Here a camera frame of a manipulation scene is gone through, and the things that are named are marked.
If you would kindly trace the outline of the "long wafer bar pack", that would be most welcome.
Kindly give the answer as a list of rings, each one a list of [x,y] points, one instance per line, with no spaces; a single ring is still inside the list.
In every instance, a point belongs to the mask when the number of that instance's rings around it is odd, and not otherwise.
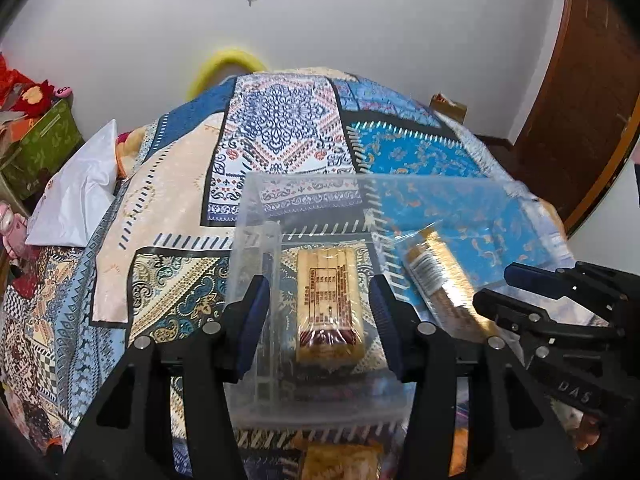
[[[402,262],[437,324],[454,338],[481,342],[497,325],[473,307],[475,288],[432,226],[398,240]]]

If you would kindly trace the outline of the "tan cracker pack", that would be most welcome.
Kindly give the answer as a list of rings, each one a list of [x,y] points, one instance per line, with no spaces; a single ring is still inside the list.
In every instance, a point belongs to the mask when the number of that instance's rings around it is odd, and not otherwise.
[[[325,368],[364,356],[357,258],[351,247],[297,253],[296,360]]]

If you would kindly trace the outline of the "orange snack clear bag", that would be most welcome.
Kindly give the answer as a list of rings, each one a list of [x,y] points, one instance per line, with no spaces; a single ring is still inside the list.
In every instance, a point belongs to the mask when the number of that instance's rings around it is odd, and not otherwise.
[[[303,452],[301,479],[377,479],[380,458],[384,448],[381,443],[338,444],[312,442],[295,438],[293,445]]]

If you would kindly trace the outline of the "brown wooden door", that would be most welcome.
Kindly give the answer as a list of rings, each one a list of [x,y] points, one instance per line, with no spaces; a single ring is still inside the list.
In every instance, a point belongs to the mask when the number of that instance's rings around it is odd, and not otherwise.
[[[551,204],[567,233],[602,195],[632,133],[639,41],[613,0],[564,0],[546,76],[514,145],[514,176]]]

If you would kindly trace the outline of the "pink bunny toy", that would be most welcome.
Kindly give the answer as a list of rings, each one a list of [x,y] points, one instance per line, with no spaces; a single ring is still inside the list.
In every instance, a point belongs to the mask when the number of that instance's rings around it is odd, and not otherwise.
[[[12,260],[20,260],[26,254],[27,220],[4,200],[0,202],[0,232],[6,252]]]

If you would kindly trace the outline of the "clear plastic storage box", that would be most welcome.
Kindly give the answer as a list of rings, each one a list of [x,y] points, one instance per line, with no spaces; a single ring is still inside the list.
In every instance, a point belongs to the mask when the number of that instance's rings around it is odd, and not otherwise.
[[[439,232],[476,292],[505,292],[503,272],[511,263],[553,270],[572,260],[550,212],[518,182],[397,174],[248,176],[234,230],[228,298],[241,299],[252,278],[262,275],[269,282],[270,306],[252,366],[228,390],[234,422],[317,428],[405,416],[412,389],[388,368],[369,285],[384,275],[397,299],[439,326],[397,247],[398,240],[428,226]],[[342,246],[356,252],[364,356],[352,366],[300,364],[297,253]]]

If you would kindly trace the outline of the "small cardboard box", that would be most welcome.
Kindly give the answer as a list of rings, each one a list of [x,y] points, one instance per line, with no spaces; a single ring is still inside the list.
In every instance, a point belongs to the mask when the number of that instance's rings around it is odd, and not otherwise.
[[[464,123],[464,118],[468,107],[460,102],[447,98],[442,93],[434,94],[431,98],[430,107],[440,114],[455,120],[459,124]]]

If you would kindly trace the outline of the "green storage box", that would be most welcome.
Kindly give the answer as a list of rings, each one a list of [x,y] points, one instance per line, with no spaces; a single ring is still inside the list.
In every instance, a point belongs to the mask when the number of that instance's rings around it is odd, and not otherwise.
[[[1,157],[1,174],[19,200],[40,193],[84,138],[67,100],[55,102]]]

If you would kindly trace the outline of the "patchwork patterned bedspread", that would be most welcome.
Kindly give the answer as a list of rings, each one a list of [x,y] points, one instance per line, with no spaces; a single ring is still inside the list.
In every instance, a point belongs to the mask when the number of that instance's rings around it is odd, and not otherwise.
[[[1,474],[62,479],[106,390],[160,366],[156,474],[198,472],[195,431],[220,408],[252,479],[390,479],[414,385],[390,370],[382,283],[422,320],[481,341],[472,305],[514,262],[572,262],[544,202],[460,122],[377,82],[304,68],[225,80],[130,134],[86,240],[77,197],[43,196],[32,274],[1,307]]]

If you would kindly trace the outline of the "red decorations pile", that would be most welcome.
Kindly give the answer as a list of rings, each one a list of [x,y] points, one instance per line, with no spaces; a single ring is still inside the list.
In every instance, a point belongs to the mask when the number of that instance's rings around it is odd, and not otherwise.
[[[1,57],[1,125],[39,119],[58,101],[73,95],[70,87],[55,87],[49,81],[35,82],[6,64]]]

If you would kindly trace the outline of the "yellow foam tube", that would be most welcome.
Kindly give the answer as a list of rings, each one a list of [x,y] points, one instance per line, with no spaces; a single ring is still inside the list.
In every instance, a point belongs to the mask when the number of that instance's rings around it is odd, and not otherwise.
[[[186,99],[197,98],[208,88],[230,75],[264,72],[267,66],[257,56],[242,49],[227,48],[214,52],[198,69],[186,92]]]

